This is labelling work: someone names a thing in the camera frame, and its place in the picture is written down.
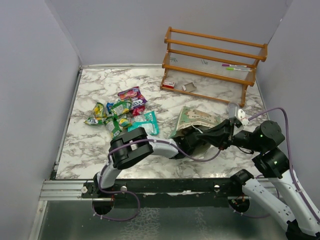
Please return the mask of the white paper bag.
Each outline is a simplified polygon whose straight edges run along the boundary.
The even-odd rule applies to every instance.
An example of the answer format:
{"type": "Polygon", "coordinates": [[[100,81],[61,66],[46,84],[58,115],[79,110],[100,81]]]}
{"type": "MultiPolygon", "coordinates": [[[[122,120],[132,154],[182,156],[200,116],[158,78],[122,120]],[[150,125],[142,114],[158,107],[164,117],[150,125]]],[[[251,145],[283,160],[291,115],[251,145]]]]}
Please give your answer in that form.
{"type": "Polygon", "coordinates": [[[179,148],[177,154],[172,158],[175,160],[189,158],[196,162],[209,162],[215,159],[220,154],[220,150],[209,159],[204,159],[203,156],[193,157],[193,154],[205,154],[210,148],[209,143],[197,139],[197,134],[213,128],[220,123],[221,119],[219,116],[183,106],[169,137],[179,148]]]}

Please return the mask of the pink snack packet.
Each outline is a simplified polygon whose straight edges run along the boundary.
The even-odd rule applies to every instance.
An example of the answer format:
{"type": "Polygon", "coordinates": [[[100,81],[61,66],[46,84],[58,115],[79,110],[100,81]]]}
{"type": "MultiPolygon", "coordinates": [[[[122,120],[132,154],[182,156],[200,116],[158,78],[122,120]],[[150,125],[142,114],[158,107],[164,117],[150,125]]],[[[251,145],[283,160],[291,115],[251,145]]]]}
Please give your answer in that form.
{"type": "Polygon", "coordinates": [[[139,107],[136,107],[132,110],[132,115],[135,117],[135,116],[140,116],[145,110],[145,106],[142,105],[142,106],[139,106],[139,107]]]}

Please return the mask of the purple blue snack packet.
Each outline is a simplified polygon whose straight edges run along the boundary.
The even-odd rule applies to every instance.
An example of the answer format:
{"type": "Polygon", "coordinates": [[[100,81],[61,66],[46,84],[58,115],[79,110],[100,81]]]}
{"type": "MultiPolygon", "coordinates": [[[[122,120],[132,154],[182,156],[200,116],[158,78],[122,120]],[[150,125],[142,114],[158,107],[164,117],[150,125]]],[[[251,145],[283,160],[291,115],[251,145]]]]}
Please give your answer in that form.
{"type": "Polygon", "coordinates": [[[131,110],[142,107],[148,102],[146,98],[141,94],[140,88],[138,86],[121,91],[117,94],[117,96],[121,101],[130,101],[131,110]]]}

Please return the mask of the green lime snack packet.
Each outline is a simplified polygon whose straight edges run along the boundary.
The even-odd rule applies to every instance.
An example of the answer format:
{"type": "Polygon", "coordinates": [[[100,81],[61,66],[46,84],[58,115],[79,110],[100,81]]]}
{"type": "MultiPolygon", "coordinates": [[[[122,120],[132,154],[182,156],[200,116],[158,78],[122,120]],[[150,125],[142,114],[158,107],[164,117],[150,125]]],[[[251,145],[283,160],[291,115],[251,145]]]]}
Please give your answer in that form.
{"type": "Polygon", "coordinates": [[[110,112],[114,115],[121,116],[128,113],[131,110],[132,101],[131,100],[119,100],[112,105],[110,112]]]}

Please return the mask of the blue M&M packet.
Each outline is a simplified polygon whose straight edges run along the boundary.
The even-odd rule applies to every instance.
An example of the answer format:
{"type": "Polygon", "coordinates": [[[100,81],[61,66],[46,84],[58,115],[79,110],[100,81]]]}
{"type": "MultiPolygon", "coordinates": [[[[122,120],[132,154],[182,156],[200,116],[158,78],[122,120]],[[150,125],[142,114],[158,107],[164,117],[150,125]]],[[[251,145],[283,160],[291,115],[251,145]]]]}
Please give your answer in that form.
{"type": "Polygon", "coordinates": [[[110,113],[111,112],[111,109],[112,109],[112,106],[114,105],[114,103],[110,103],[110,102],[108,102],[107,104],[106,104],[106,111],[108,112],[108,113],[110,113]]]}

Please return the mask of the yellow green snack packet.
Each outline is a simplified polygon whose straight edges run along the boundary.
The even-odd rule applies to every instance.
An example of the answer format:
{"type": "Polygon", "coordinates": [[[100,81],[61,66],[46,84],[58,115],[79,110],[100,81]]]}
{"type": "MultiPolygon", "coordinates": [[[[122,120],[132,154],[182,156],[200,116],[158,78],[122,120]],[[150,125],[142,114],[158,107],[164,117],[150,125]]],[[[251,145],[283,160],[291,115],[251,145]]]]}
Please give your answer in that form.
{"type": "Polygon", "coordinates": [[[101,102],[97,102],[91,111],[90,116],[84,121],[84,123],[89,126],[102,125],[107,117],[105,106],[101,102]]]}

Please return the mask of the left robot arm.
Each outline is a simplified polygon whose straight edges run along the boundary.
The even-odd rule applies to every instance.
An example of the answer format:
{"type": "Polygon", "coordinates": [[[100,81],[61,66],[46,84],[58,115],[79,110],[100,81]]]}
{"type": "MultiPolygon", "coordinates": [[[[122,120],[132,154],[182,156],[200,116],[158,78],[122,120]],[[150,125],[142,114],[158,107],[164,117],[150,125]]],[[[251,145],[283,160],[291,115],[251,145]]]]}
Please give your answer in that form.
{"type": "Polygon", "coordinates": [[[97,196],[106,197],[121,171],[129,169],[150,155],[167,159],[182,159],[202,149],[206,143],[199,138],[200,132],[192,129],[184,136],[164,139],[147,134],[138,127],[118,135],[110,142],[107,163],[95,174],[93,191],[97,196]]]}

